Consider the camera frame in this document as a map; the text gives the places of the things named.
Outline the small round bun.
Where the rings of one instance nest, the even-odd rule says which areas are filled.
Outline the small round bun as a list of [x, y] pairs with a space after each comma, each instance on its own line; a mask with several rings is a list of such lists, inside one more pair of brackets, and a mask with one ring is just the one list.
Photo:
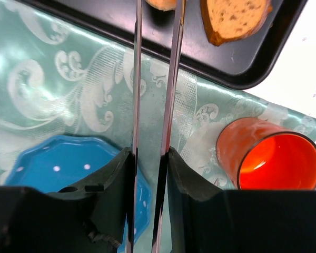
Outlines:
[[146, 0], [146, 2], [160, 11], [171, 11], [176, 8], [176, 0]]

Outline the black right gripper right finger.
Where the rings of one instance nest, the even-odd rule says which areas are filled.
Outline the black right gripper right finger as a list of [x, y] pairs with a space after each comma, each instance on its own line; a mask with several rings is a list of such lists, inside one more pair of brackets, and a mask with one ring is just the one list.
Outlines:
[[316, 191], [222, 190], [168, 163], [173, 252], [316, 252]]

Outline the metal serving tongs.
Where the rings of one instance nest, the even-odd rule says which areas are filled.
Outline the metal serving tongs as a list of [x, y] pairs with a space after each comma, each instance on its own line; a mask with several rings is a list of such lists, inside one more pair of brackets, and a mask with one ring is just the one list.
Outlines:
[[[161, 157], [159, 165], [159, 176], [157, 181], [154, 228], [151, 252], [160, 251], [162, 234], [163, 205], [168, 169], [168, 153], [171, 140], [171, 128], [173, 121], [173, 110], [177, 75], [181, 56], [181, 47], [184, 31], [186, 1], [177, 1], [173, 23], [172, 45], [167, 79], [167, 92], [164, 110]], [[133, 186], [132, 209], [127, 214], [127, 241], [125, 252], [134, 251], [134, 228], [136, 210], [137, 189], [137, 162], [139, 143], [139, 121], [140, 121], [140, 91], [141, 91], [141, 54], [142, 54], [142, 2], [136, 2], [136, 22], [134, 30], [134, 69], [133, 69], [133, 130], [131, 139], [131, 176]]]

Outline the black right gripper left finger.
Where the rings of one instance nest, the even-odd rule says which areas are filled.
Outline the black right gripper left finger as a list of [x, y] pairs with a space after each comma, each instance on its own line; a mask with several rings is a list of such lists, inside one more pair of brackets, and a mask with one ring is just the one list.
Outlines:
[[131, 201], [131, 151], [59, 192], [0, 186], [0, 252], [117, 252]]

